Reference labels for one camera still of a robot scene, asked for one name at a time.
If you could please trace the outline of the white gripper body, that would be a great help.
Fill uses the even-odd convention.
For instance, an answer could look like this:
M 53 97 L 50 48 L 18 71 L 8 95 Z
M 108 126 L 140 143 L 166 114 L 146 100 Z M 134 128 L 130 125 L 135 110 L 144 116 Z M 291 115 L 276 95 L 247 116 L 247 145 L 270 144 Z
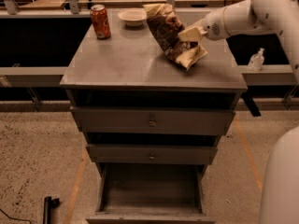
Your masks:
M 213 10 L 205 15 L 196 24 L 204 29 L 205 37 L 210 40 L 220 40 L 225 38 L 225 29 L 223 21 L 224 7 Z

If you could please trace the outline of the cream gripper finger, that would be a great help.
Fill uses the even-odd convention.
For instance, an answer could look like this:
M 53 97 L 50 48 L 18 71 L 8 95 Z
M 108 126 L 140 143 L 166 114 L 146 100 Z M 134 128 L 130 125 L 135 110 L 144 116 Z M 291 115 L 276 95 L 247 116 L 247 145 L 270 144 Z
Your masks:
M 178 38 L 182 42 L 200 42 L 206 34 L 202 26 L 191 26 L 178 33 Z

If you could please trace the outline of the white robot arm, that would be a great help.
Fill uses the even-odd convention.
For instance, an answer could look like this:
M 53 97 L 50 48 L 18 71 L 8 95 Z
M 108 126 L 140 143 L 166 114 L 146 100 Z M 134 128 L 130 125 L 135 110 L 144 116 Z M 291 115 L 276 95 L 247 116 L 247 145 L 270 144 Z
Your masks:
M 182 41 L 202 37 L 219 40 L 233 35 L 274 33 L 299 82 L 298 0 L 246 0 L 222 7 L 180 32 Z M 299 224 L 299 127 L 274 144 L 263 180 L 259 224 Z

